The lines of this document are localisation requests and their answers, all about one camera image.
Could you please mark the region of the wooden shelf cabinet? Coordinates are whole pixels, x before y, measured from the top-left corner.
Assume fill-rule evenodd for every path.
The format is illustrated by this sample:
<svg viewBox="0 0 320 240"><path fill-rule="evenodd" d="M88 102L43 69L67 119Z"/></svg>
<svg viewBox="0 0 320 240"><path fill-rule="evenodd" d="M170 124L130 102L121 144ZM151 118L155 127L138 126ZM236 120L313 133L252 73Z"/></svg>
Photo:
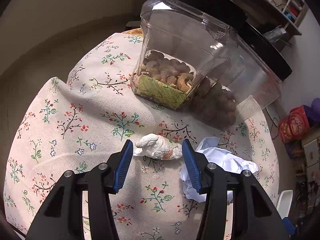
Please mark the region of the wooden shelf cabinet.
<svg viewBox="0 0 320 240"><path fill-rule="evenodd" d="M319 204L319 128L311 130L302 139L306 176L306 214L313 213Z"/></svg>

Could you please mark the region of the cashew jar black lid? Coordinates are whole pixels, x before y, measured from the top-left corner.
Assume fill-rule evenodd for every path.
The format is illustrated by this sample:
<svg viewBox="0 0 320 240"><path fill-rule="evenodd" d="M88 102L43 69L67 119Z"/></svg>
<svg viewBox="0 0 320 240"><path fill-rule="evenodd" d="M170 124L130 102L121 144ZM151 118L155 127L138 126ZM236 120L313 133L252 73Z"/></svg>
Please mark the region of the cashew jar black lid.
<svg viewBox="0 0 320 240"><path fill-rule="evenodd" d="M245 13L232 0L147 0L132 91L177 109L217 67L231 66Z"/></svg>

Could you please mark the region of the white trash bin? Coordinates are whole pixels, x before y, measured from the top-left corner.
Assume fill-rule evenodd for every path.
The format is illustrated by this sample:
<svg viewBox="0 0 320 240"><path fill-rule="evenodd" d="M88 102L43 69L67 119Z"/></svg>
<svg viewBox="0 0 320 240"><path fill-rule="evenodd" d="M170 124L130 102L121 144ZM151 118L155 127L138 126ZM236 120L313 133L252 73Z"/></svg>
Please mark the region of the white trash bin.
<svg viewBox="0 0 320 240"><path fill-rule="evenodd" d="M288 217L291 204L293 200L293 190L284 190L281 192L276 209L281 217L281 219L284 219Z"/></svg>

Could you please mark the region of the floral tablecloth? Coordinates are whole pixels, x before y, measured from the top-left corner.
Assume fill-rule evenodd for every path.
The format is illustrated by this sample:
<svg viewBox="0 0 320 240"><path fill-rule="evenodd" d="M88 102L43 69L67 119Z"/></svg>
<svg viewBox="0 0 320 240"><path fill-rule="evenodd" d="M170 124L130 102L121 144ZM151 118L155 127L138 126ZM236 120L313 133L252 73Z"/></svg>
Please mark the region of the floral tablecloth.
<svg viewBox="0 0 320 240"><path fill-rule="evenodd" d="M75 65L67 81L42 82L17 129L5 174L5 217L20 232L28 231L64 171L89 171L126 140L150 133L188 139L193 147L218 137L220 148L257 164L257 180L277 201L278 158L264 114L223 132L135 96L130 77L141 46L140 36L113 34ZM124 187L110 197L120 239L196 237L204 205L184 195L182 166L182 159L132 159Z"/></svg>

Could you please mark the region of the silver foil bag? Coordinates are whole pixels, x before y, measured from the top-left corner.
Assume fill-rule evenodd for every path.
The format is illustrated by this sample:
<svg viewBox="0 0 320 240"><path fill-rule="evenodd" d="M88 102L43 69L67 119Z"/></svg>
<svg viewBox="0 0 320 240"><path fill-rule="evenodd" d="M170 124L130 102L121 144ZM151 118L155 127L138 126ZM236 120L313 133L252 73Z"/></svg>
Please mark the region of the silver foil bag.
<svg viewBox="0 0 320 240"><path fill-rule="evenodd" d="M287 45L290 45L289 42L285 41L284 38L287 37L287 31L285 28L277 26L272 31L268 31L263 35L270 43L276 43L281 41Z"/></svg>

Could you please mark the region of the purple balance ball toy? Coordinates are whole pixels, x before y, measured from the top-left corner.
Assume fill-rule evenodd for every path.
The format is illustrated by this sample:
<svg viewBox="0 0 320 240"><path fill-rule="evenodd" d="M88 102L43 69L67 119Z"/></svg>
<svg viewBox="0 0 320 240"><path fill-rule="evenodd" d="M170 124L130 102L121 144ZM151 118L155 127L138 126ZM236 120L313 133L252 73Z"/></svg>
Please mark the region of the purple balance ball toy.
<svg viewBox="0 0 320 240"><path fill-rule="evenodd" d="M320 121L320 98L313 99L311 103L310 118L314 122Z"/></svg>

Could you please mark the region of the blue-white paper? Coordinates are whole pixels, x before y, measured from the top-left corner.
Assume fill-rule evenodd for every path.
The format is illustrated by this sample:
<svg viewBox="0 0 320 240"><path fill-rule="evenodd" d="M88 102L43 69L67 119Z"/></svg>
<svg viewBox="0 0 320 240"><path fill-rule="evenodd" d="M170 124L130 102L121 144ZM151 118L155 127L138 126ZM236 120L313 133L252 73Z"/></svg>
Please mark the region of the blue-white paper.
<svg viewBox="0 0 320 240"><path fill-rule="evenodd" d="M203 153L210 163L219 165L227 172L240 174L243 170L249 170L253 174L257 174L259 168L256 163L237 157L228 150L218 148L218 142L218 137L205 137L195 151ZM205 202L206 194L198 194L193 188L185 165L180 171L180 179L183 185L183 193L187 199L195 200L198 203Z"/></svg>

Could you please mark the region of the small white tissue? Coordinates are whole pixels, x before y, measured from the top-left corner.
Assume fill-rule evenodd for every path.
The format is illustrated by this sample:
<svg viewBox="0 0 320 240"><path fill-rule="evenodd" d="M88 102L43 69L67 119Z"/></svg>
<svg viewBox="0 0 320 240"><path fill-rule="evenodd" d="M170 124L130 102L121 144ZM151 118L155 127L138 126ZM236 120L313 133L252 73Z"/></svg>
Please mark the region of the small white tissue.
<svg viewBox="0 0 320 240"><path fill-rule="evenodd" d="M136 157L149 157L157 160L175 160L182 157L182 145L161 135L150 133L136 143L133 152Z"/></svg>

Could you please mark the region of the wooden desk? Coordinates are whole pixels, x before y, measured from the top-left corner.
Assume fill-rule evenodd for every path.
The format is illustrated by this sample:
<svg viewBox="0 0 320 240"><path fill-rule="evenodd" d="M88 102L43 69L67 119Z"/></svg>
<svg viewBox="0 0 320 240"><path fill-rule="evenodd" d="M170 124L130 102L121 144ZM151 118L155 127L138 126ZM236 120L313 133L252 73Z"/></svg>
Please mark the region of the wooden desk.
<svg viewBox="0 0 320 240"><path fill-rule="evenodd" d="M309 9L304 0L232 0L247 15L247 21L261 34L283 28L285 33L274 42L282 51L290 47L290 40L302 33L299 26Z"/></svg>

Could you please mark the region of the dark nut jar black lid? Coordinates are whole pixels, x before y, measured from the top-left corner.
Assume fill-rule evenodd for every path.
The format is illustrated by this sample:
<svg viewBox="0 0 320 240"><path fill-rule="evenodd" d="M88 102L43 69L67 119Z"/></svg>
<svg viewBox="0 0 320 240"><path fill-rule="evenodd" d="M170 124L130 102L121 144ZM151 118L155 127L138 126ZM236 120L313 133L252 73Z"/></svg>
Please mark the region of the dark nut jar black lid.
<svg viewBox="0 0 320 240"><path fill-rule="evenodd" d="M191 114L229 130L280 97L292 69L257 29L245 22L230 32L226 52L195 90Z"/></svg>

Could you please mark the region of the red printed bucket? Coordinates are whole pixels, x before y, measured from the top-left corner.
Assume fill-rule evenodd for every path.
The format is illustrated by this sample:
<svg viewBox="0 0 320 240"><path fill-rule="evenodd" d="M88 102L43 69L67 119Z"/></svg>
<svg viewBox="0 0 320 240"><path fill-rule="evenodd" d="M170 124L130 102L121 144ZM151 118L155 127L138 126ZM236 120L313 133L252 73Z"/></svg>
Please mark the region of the red printed bucket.
<svg viewBox="0 0 320 240"><path fill-rule="evenodd" d="M308 121L306 109L308 107L301 105L292 109L279 123L279 136L284 144L299 140L304 137L311 127Z"/></svg>

